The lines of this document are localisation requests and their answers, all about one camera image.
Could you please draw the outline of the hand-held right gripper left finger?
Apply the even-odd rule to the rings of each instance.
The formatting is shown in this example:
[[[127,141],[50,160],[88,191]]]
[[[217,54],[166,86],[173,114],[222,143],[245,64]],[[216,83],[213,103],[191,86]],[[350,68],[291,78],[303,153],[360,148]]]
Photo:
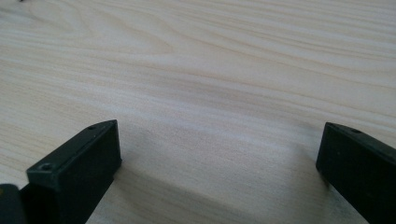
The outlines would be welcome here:
[[[27,170],[29,224],[85,224],[120,168],[118,123],[93,124]]]

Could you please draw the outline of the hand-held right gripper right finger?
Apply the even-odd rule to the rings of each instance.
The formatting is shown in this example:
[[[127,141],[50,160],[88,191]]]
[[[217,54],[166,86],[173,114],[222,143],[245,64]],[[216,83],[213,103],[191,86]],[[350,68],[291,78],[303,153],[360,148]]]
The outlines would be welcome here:
[[[396,224],[395,148],[328,122],[316,168],[370,224]]]

